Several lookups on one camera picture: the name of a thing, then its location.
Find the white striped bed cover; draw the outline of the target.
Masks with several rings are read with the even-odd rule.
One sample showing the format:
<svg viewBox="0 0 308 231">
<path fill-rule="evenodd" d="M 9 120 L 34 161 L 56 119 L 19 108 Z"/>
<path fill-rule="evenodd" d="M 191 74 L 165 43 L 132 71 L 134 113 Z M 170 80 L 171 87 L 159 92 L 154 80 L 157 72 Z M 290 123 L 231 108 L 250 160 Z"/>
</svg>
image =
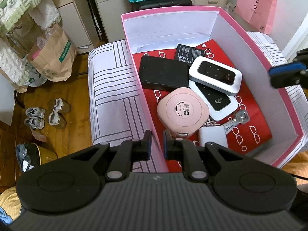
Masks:
<svg viewBox="0 0 308 231">
<path fill-rule="evenodd" d="M 274 64 L 266 51 L 267 46 L 272 46 L 271 39 L 260 43 L 256 35 L 247 34 Z M 108 43 L 89 53 L 88 83 L 92 142 L 116 146 L 124 140 L 142 136 L 149 129 L 154 138 L 151 159 L 135 163 L 133 169 L 144 173 L 170 172 L 138 80 L 133 54 L 125 40 Z"/>
</svg>

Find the pink rounded compact case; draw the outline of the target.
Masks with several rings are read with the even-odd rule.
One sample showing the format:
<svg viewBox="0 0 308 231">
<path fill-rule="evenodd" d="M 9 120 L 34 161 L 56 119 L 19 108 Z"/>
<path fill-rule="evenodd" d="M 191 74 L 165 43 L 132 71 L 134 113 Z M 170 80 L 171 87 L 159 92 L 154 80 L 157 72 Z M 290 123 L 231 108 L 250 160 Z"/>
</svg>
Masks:
<svg viewBox="0 0 308 231">
<path fill-rule="evenodd" d="M 189 138 L 209 118 L 209 107 L 192 89 L 182 87 L 160 100 L 157 116 L 171 134 Z"/>
</svg>

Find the silver key bunch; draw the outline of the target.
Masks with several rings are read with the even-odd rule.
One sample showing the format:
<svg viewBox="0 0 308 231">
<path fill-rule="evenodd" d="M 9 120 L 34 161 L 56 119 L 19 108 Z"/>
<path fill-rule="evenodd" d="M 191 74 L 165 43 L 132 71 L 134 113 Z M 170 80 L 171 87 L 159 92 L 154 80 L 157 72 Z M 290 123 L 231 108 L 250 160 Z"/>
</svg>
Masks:
<svg viewBox="0 0 308 231">
<path fill-rule="evenodd" d="M 214 120 L 208 119 L 203 127 L 223 127 L 225 134 L 227 135 L 233 128 L 239 124 L 246 124 L 250 121 L 250 117 L 247 110 L 239 110 L 234 113 L 234 117 L 224 124 L 219 124 Z"/>
</svg>

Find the white black pocket router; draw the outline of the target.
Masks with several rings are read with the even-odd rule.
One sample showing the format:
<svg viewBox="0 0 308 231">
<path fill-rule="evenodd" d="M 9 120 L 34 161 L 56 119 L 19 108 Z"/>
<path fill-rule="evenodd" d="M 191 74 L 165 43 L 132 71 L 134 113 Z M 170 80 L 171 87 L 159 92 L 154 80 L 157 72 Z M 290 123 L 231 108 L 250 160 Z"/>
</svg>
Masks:
<svg viewBox="0 0 308 231">
<path fill-rule="evenodd" d="M 241 88 L 242 73 L 231 66 L 197 57 L 188 70 L 190 80 L 216 89 L 228 96 L 236 96 Z"/>
</svg>

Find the small white charger box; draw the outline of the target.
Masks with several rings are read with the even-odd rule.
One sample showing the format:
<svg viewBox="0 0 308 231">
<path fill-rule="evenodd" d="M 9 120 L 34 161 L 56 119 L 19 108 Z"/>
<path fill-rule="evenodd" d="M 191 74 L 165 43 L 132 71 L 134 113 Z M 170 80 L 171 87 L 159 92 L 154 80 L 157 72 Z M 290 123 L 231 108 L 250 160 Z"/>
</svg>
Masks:
<svg viewBox="0 0 308 231">
<path fill-rule="evenodd" d="M 228 148 L 227 136 L 222 126 L 202 127 L 198 131 L 199 144 L 205 146 L 207 142 L 214 142 Z"/>
</svg>

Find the black phone battery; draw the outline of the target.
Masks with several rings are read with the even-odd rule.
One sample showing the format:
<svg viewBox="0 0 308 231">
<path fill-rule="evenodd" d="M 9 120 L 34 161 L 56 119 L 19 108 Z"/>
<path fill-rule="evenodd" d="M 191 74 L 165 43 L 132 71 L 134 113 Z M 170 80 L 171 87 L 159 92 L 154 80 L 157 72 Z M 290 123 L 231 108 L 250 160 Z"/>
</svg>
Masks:
<svg viewBox="0 0 308 231">
<path fill-rule="evenodd" d="M 204 50 L 178 44 L 174 60 L 184 62 L 190 66 L 194 62 L 194 60 L 200 56 L 206 56 Z"/>
</svg>

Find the black power bank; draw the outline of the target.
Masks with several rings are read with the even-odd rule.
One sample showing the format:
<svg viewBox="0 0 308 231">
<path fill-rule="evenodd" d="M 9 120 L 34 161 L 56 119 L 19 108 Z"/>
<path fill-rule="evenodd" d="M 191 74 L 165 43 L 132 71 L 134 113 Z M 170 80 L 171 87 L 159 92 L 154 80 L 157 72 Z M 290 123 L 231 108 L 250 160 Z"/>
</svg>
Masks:
<svg viewBox="0 0 308 231">
<path fill-rule="evenodd" d="M 188 88 L 188 66 L 184 62 L 160 57 L 143 56 L 139 66 L 143 89 L 172 92 Z"/>
</svg>

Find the grey white sneaker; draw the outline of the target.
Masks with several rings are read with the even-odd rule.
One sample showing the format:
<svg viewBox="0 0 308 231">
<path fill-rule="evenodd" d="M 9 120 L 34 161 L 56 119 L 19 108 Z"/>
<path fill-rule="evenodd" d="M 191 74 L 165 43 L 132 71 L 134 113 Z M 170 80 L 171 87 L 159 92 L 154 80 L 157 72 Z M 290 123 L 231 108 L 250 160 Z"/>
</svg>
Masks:
<svg viewBox="0 0 308 231">
<path fill-rule="evenodd" d="M 31 129 L 41 130 L 45 126 L 45 120 L 36 116 L 31 116 L 24 120 L 24 124 Z"/>
<path fill-rule="evenodd" d="M 29 107 L 26 109 L 25 114 L 28 117 L 38 117 L 44 118 L 45 117 L 45 109 L 41 107 Z"/>
</svg>

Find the black suitcase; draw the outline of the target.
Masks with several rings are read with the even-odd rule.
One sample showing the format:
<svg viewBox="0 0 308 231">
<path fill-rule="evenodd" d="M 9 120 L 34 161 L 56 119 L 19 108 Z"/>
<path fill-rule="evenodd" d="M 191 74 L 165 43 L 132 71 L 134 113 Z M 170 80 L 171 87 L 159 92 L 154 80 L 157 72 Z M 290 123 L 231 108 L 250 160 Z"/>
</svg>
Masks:
<svg viewBox="0 0 308 231">
<path fill-rule="evenodd" d="M 171 6 L 192 6 L 192 0 L 146 0 L 137 3 L 131 3 L 131 11 L 153 9 Z"/>
</svg>

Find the brown white slipper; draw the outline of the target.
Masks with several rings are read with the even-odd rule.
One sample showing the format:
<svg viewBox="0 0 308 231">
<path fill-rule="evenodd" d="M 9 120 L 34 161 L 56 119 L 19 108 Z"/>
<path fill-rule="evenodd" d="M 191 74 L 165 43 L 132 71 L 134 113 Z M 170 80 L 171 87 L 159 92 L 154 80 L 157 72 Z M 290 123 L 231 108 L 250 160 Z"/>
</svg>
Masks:
<svg viewBox="0 0 308 231">
<path fill-rule="evenodd" d="M 66 127 L 66 120 L 58 112 L 51 112 L 49 114 L 48 123 L 50 126 L 58 128 L 58 129 L 64 129 Z"/>
<path fill-rule="evenodd" d="M 70 112 L 71 105 L 63 98 L 56 98 L 48 102 L 48 108 L 54 112 L 66 114 Z"/>
</svg>

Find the pink cardboard storage box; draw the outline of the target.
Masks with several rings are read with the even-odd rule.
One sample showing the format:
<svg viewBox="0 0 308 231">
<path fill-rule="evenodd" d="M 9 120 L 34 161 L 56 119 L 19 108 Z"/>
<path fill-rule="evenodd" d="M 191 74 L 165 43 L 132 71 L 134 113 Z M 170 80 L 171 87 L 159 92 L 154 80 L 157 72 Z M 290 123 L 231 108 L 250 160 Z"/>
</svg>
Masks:
<svg viewBox="0 0 308 231">
<path fill-rule="evenodd" d="M 307 147 L 307 99 L 302 88 L 276 90 L 270 85 L 267 71 L 272 63 L 224 9 L 161 7 L 122 14 L 121 19 L 131 54 L 216 41 L 242 72 L 272 134 L 251 157 L 282 168 Z"/>
</svg>

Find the white knitted hanging sweater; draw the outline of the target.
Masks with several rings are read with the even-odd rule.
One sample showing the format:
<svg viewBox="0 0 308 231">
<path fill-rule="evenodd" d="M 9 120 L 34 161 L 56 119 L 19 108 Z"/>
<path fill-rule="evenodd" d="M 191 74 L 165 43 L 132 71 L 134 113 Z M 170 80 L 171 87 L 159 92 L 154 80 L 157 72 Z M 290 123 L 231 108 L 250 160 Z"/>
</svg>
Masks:
<svg viewBox="0 0 308 231">
<path fill-rule="evenodd" d="M 47 30 L 61 21 L 52 0 L 1 0 L 1 73 L 17 86 L 28 86 L 31 68 L 6 39 L 10 33 L 27 35 L 34 24 Z"/>
</svg>

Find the yellow waste bin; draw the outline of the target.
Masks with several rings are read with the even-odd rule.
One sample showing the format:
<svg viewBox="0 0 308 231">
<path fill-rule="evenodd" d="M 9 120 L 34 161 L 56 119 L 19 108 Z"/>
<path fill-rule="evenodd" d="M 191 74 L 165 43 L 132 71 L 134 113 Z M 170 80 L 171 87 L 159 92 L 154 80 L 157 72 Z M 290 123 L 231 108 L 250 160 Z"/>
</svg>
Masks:
<svg viewBox="0 0 308 231">
<path fill-rule="evenodd" d="M 16 158 L 22 173 L 28 170 L 57 160 L 57 154 L 53 151 L 38 146 L 35 143 L 18 144 L 15 148 Z"/>
</svg>

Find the pink paper shopping bag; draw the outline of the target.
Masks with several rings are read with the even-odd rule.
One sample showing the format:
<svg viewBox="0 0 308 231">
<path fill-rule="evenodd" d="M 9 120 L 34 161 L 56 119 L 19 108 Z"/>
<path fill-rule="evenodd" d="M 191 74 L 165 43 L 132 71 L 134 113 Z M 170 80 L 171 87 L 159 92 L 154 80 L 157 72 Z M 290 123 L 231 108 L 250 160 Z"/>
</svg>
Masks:
<svg viewBox="0 0 308 231">
<path fill-rule="evenodd" d="M 277 0 L 237 0 L 235 12 L 264 34 L 272 32 Z"/>
</svg>

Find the red eyeglasses print bag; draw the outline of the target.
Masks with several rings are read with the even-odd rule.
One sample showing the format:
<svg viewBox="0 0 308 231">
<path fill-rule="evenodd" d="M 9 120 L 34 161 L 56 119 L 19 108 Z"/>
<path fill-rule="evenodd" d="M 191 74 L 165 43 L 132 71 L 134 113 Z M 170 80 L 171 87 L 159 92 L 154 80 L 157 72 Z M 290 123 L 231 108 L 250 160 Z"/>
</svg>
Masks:
<svg viewBox="0 0 308 231">
<path fill-rule="evenodd" d="M 206 56 L 210 59 L 213 59 L 217 62 L 224 63 L 228 66 L 235 68 L 234 64 L 229 60 L 226 53 L 220 48 L 220 46 L 215 42 L 215 40 L 209 40 L 195 48 L 204 50 Z M 141 63 L 141 58 L 144 55 L 149 55 L 153 57 L 165 57 L 166 59 L 174 59 L 176 55 L 176 49 L 164 49 L 164 50 L 155 50 L 149 52 L 141 52 L 133 54 L 133 59 L 136 64 L 137 70 Z M 161 99 L 163 99 L 169 92 L 159 91 L 159 90 L 150 90 L 143 89 L 147 104 L 150 110 L 150 114 L 158 134 L 160 144 L 163 149 L 163 131 L 165 130 L 164 125 L 158 119 L 157 116 L 157 105 Z M 247 110 L 250 121 L 245 124 L 239 124 L 231 130 L 230 133 L 226 135 L 228 146 L 240 154 L 247 154 L 249 151 L 253 151 L 258 146 L 263 144 L 272 138 L 270 129 L 265 121 L 265 118 L 260 110 L 258 104 L 256 103 L 252 93 L 250 92 L 248 86 L 244 81 L 241 83 L 241 88 L 239 93 L 235 96 L 236 101 L 238 102 L 238 110 Z M 234 118 L 233 113 L 225 117 L 220 121 L 208 120 L 207 126 L 219 126 L 224 124 Z M 167 167 L 170 172 L 180 172 L 181 166 L 177 161 L 166 161 Z"/>
</svg>

